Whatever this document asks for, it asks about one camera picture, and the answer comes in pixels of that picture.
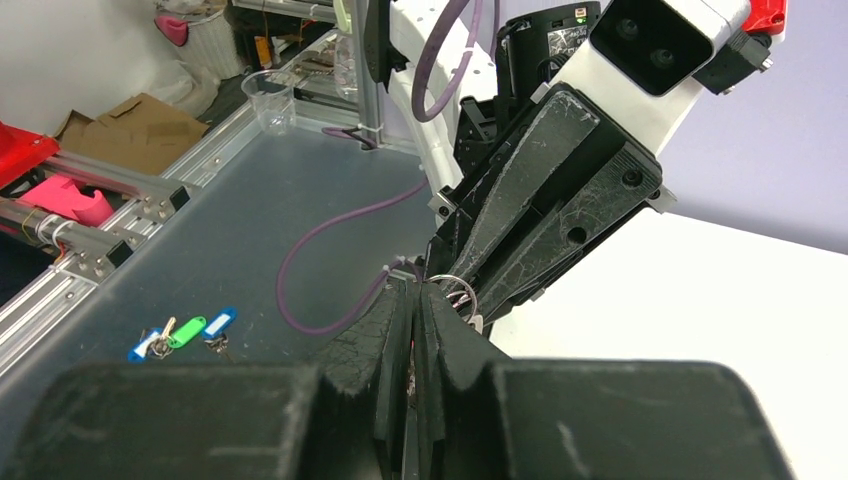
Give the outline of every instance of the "scratched black surface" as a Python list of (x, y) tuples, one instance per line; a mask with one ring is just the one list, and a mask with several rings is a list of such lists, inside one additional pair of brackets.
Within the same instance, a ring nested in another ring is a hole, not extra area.
[[(141, 330), (234, 306), (237, 362), (299, 360), (332, 335), (310, 337), (277, 311), (283, 257), (321, 222), (409, 190), (418, 160), (361, 152), (355, 142), (298, 131), (253, 140), (203, 192), (85, 300), (0, 383), (0, 471), (26, 416), (74, 365), (126, 362)], [(335, 322), (396, 254), (423, 252), (435, 230), (427, 192), (351, 221), (301, 251), (287, 281), (292, 311), (311, 326)], [(162, 363), (224, 360), (194, 341)]]

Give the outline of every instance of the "clear plastic cup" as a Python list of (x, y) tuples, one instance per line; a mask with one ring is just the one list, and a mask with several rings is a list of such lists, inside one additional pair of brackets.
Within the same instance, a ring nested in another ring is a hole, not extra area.
[(295, 126), (297, 112), (290, 73), (282, 70), (256, 72), (241, 82), (241, 89), (250, 99), (263, 132), (280, 136)]

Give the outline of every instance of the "cardboard box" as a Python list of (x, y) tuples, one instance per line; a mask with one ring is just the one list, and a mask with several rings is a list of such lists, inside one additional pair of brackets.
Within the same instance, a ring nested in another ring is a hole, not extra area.
[(71, 111), (56, 140), (64, 150), (159, 175), (200, 141), (207, 125), (141, 94), (93, 120)]

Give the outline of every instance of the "pink object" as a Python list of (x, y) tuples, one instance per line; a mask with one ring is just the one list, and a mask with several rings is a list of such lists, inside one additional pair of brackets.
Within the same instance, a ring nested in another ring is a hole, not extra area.
[(182, 47), (188, 42), (188, 22), (185, 20), (160, 15), (153, 21), (156, 28), (174, 45)]
[(83, 195), (73, 179), (61, 175), (41, 182), (18, 201), (89, 227), (99, 226), (114, 213), (102, 192), (95, 190), (93, 197)]

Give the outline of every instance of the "black connector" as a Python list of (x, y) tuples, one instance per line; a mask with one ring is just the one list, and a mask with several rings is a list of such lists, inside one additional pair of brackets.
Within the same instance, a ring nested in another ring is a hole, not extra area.
[(765, 72), (771, 67), (770, 40), (755, 38), (740, 30), (693, 76), (715, 94), (729, 93), (752, 73)]

